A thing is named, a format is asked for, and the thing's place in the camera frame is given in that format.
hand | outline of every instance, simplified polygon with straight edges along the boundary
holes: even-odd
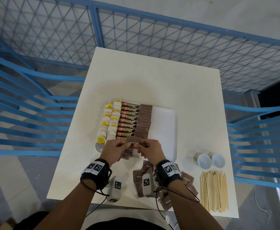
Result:
[[[161,144],[156,139],[144,139],[141,141],[141,145],[134,144],[134,147],[138,150],[138,153],[141,153],[141,156],[147,158],[155,167],[162,160],[166,160]]]
[[[122,139],[114,139],[107,140],[102,153],[100,155],[101,159],[106,160],[109,163],[109,167],[112,166],[115,162],[117,162],[121,156],[121,154],[130,147],[131,143],[126,143],[126,140]]]

pile of wooden sticks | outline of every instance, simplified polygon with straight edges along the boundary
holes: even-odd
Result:
[[[226,174],[222,171],[203,172],[201,204],[207,211],[224,212],[229,209]]]

person's left hand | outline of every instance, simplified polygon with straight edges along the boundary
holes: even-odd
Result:
[[[107,140],[100,158],[106,160],[109,163],[109,167],[111,167],[130,145],[131,143],[126,143],[126,140],[122,139]]]

black wristband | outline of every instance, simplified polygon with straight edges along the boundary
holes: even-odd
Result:
[[[168,185],[174,180],[180,180],[181,175],[176,165],[169,160],[159,162],[156,166],[155,173],[159,185],[162,185],[163,187],[168,187]]]
[[[109,163],[104,159],[98,158],[82,171],[80,180],[90,179],[96,184],[96,189],[102,190],[108,184],[111,174]]]

qr code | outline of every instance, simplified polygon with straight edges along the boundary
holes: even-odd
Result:
[[[165,171],[167,172],[167,173],[169,173],[169,172],[172,172],[173,170],[171,169],[171,166],[166,166],[165,168]]]
[[[121,183],[115,181],[115,188],[116,188],[116,189],[121,189]]]
[[[96,165],[93,169],[99,172],[102,169],[102,167],[103,166],[101,165]]]
[[[173,170],[177,170],[175,165],[170,165],[172,167]]]
[[[149,185],[149,178],[147,178],[147,179],[144,179],[144,181],[143,181],[143,185],[144,186],[147,186],[147,185]]]
[[[95,164],[91,163],[91,164],[87,167],[87,169],[92,169],[94,166],[95,166]]]

